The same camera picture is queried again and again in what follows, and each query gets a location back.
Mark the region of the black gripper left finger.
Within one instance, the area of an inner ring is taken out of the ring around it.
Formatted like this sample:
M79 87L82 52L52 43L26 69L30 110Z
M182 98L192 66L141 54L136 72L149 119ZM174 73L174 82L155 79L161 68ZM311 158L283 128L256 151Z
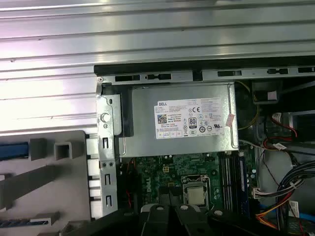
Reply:
M83 228L85 236L166 236L169 228L169 206L148 204L137 214L119 209Z

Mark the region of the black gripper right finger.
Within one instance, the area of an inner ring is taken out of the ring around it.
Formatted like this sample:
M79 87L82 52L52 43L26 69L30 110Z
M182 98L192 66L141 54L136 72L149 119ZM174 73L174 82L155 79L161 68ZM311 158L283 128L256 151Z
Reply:
M248 219L230 211L214 210L205 214L195 206L175 207L186 236L289 236L258 221Z

